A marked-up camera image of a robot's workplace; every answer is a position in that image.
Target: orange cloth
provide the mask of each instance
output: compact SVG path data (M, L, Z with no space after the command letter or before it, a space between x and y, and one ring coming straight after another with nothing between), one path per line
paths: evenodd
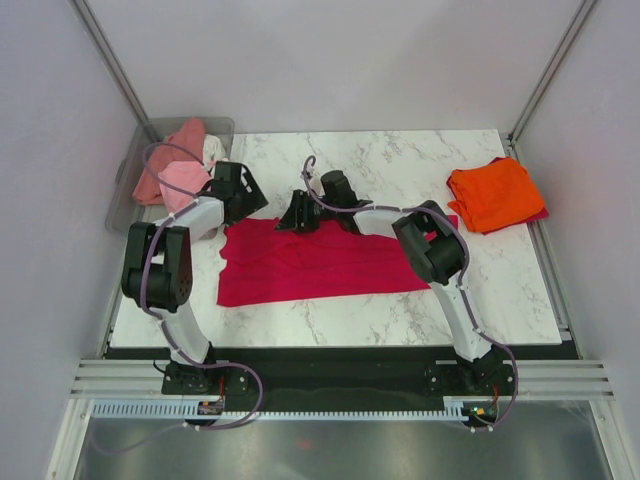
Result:
M522 223L545 209L527 170L510 157L472 170L454 170L447 184L456 197L449 207L471 232Z
M190 118L175 133L169 135L165 142L175 143L186 148L202 160L204 146L204 123L196 117ZM149 159L149 166L156 173L162 172L171 162L193 162L191 155L173 147L156 147ZM133 191L133 199L140 205L162 205L160 184L151 176L147 169L142 171L140 180Z

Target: gray floor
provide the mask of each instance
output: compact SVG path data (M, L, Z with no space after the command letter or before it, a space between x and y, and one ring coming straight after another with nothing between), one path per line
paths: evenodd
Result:
M104 448L168 421L92 420ZM223 432L180 429L127 454L85 446L78 479L611 478L588 404L518 403L493 433L421 422L261 421Z

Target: white wall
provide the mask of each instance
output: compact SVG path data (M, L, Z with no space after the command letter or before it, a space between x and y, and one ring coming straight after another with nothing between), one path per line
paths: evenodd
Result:
M152 117L508 131L579 0L90 0Z
M103 221L135 125L65 0L0 10L0 468L37 479L119 274Z
M606 362L640 452L640 3L600 2L521 150L586 353Z

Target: white cloth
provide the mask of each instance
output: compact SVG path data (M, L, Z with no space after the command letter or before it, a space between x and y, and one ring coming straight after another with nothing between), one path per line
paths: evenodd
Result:
M204 169L211 174L213 166L218 160L226 160L227 152L225 152L222 142L215 135L205 135L204 145L202 146L202 161Z

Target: marble tabletop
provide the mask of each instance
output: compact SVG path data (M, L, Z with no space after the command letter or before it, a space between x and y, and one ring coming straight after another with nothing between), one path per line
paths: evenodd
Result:
M304 188L302 163L316 172L340 169L360 198L414 206L432 199L446 213L445 185L453 169L485 165L504 156L495 130L236 135L231 160L246 164L269 205L256 218L281 216L295 188ZM487 333L509 344L557 344L560 334L527 227L484 236L469 233L467 281ZM302 347L450 345L451 332L429 290L280 302L239 308L216 305L222 231L192 248L191 305L214 346ZM123 298L112 347L166 346L156 322Z

